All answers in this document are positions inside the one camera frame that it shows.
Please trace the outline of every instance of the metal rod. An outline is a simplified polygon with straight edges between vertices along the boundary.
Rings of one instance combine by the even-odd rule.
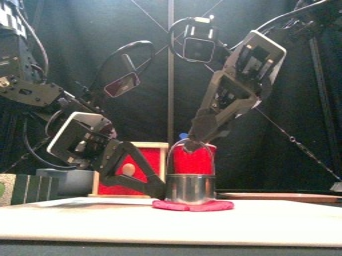
[[[333,166],[335,172],[340,175],[340,157],[337,153],[339,151],[337,151],[337,143],[336,143],[336,137],[335,137],[335,128],[333,128],[332,117],[331,117],[328,96],[327,96],[327,90],[325,90],[325,81],[323,76],[321,61],[319,56],[316,38],[309,39],[309,50],[311,50],[319,98],[320,98],[320,104],[321,104],[321,110],[323,110],[323,116],[324,116],[324,125],[325,125],[325,132],[327,132],[327,139],[328,139],[328,146],[329,146],[329,154],[332,159],[332,166]]]
[[[168,0],[168,29],[173,24],[175,3]],[[168,145],[173,144],[173,100],[175,100],[175,59],[173,54],[168,49],[168,115],[166,115],[166,142]]]

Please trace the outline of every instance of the black background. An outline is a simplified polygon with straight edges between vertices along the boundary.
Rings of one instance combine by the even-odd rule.
[[[173,20],[184,17],[215,16],[220,41],[232,47],[267,20],[292,10],[293,0],[176,0]],[[168,1],[166,0],[29,0],[24,1],[30,24],[49,56],[48,80],[76,94],[78,85],[89,86],[105,57],[122,45],[149,40],[156,48],[152,65],[141,77],[140,86],[105,102],[120,140],[166,142],[168,122]],[[29,38],[30,49],[41,63],[38,48]],[[339,139],[340,118],[340,32],[327,29],[317,38],[324,79],[329,96],[329,111]],[[144,53],[138,53],[138,66]],[[208,66],[217,70],[217,63]],[[212,73],[201,64],[175,58],[173,65],[173,142],[187,132]],[[332,166],[328,134],[324,125],[319,91],[308,43],[299,44],[287,57],[268,99],[259,109],[269,119],[307,146],[329,168]],[[8,127],[4,124],[2,136]],[[20,122],[12,153],[2,157],[1,170],[25,152],[20,143]],[[29,126],[30,140],[41,137],[38,125]],[[327,190],[333,177],[288,142],[279,129],[257,110],[243,115],[225,138],[212,141],[217,146],[217,188],[271,190]],[[32,173],[44,167],[32,157],[9,172]]]

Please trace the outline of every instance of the wooden box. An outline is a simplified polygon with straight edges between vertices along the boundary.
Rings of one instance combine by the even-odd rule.
[[[145,157],[146,162],[149,163],[154,173],[164,181],[165,177],[165,159],[166,159],[166,151],[168,144],[161,142],[132,142],[132,144],[138,148],[141,154]],[[116,175],[122,174],[126,166],[133,166],[133,174],[130,175],[133,178],[146,181],[144,173],[134,163],[130,156],[126,156],[121,166],[116,171]],[[142,193],[124,187],[120,185],[116,186],[105,186],[98,181],[98,173],[93,172],[93,186],[92,186],[92,194],[89,196],[126,196],[126,197],[145,197]]]

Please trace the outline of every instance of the silver cup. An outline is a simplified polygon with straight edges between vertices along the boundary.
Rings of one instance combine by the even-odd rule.
[[[215,200],[215,166],[213,155],[203,143],[203,147],[211,156],[212,173],[208,174],[177,174],[172,170],[172,152],[175,147],[181,144],[180,140],[170,148],[166,159],[166,175],[165,175],[165,201],[199,205]]]

